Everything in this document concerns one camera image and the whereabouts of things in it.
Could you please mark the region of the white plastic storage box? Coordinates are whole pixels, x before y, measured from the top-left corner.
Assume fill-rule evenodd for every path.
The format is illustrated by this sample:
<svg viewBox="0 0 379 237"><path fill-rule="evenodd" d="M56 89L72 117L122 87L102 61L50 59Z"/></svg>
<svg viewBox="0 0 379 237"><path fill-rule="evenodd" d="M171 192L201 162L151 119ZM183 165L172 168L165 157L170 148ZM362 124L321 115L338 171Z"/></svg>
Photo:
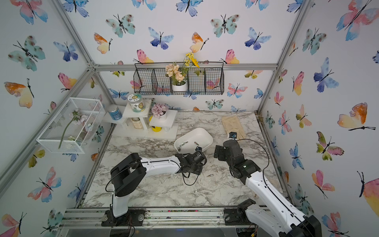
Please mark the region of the white plastic storage box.
<svg viewBox="0 0 379 237"><path fill-rule="evenodd" d="M186 145L182 148L178 148L180 144L188 141ZM201 147L202 151L206 151L213 143L213 137L204 129L204 128L196 128L189 133L183 135L178 138L174 142L174 147L176 151L180 154L193 154L195 152L196 147Z"/></svg>

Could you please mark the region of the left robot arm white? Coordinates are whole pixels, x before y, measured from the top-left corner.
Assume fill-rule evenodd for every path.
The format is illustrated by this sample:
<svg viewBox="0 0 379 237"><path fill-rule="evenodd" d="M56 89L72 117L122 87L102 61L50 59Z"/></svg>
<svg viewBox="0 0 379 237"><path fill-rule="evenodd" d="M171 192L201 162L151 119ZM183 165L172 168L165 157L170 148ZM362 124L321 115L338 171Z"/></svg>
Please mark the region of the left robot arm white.
<svg viewBox="0 0 379 237"><path fill-rule="evenodd" d="M128 212L129 196L144 178L161 174L195 174L199 176L207 158L200 147L193 154L175 154L166 158L142 158L132 153L115 166L111 171L111 179L105 187L111 192L111 211L113 217L121 217Z"/></svg>

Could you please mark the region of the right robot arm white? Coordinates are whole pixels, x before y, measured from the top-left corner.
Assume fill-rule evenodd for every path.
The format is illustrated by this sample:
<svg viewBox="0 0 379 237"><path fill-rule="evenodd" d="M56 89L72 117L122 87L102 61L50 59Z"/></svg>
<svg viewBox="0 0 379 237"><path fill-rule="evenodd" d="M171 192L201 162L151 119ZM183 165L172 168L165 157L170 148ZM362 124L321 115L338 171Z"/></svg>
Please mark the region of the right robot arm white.
<svg viewBox="0 0 379 237"><path fill-rule="evenodd" d="M258 225L272 237L321 237L320 221L306 216L292 205L265 177L264 171L244 157L237 140L227 140L215 147L214 158L226 162L231 175L239 179L263 201L270 214L247 199L238 207L243 217Z"/></svg>

